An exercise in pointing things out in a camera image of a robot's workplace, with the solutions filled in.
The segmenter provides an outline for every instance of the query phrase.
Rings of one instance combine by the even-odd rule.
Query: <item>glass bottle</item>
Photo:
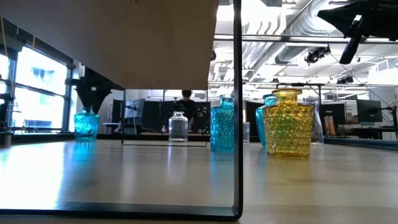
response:
[[[257,123],[257,131],[259,133],[259,138],[261,145],[264,149],[266,149],[266,128],[264,126],[264,118],[262,117],[263,115],[263,109],[266,106],[272,106],[276,104],[276,97],[272,94],[266,94],[262,96],[264,99],[264,106],[260,106],[259,108],[256,109],[256,123]]]
[[[211,109],[210,148],[212,151],[234,151],[234,97],[221,95],[220,106]]]
[[[304,99],[304,103],[313,107],[311,142],[323,143],[322,123],[319,116],[319,97],[307,97]]]
[[[100,116],[90,108],[75,114],[75,139],[77,141],[95,141],[98,134]]]
[[[188,141],[188,118],[183,114],[184,112],[174,111],[169,119],[169,141]]]
[[[276,105],[264,108],[267,153],[271,156],[310,156],[312,111],[310,105],[299,105],[298,89],[274,90]]]

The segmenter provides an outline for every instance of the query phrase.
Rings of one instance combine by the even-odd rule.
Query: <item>ductwork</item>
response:
[[[336,28],[317,17],[318,11],[328,2],[326,0],[313,0],[283,34],[329,35]],[[303,46],[287,46],[284,43],[273,43],[263,58],[256,63],[255,71],[258,71],[264,63],[288,64],[306,49],[307,47]]]

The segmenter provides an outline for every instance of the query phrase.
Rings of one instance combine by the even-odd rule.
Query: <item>desk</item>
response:
[[[354,128],[353,135],[359,138],[383,139],[383,132],[395,132],[394,128]]]

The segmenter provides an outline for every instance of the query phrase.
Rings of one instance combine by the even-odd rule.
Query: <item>cable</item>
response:
[[[363,87],[365,87],[369,92],[371,92],[373,95],[375,95],[377,98],[379,98],[383,103],[385,103],[386,105],[388,105],[388,103],[386,101],[384,101],[380,96],[378,96],[377,94],[375,94],[369,87],[367,87],[364,83],[362,83],[359,79],[357,79],[354,75],[354,72],[349,72],[349,70],[342,65],[339,60],[337,60],[337,58],[331,53],[330,54],[336,61],[337,63],[339,63],[339,65],[341,65],[343,67],[343,69],[345,69],[349,74],[351,74],[352,77],[354,77],[356,79],[356,81],[358,81]]]

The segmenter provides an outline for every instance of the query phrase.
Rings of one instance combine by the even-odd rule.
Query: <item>table surface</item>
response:
[[[260,147],[244,145],[240,223],[397,223],[397,152],[326,144],[313,145],[310,159],[284,159]],[[233,155],[110,140],[19,145],[0,149],[0,183],[0,208],[58,202],[230,206]],[[3,216],[0,223],[187,222]]]

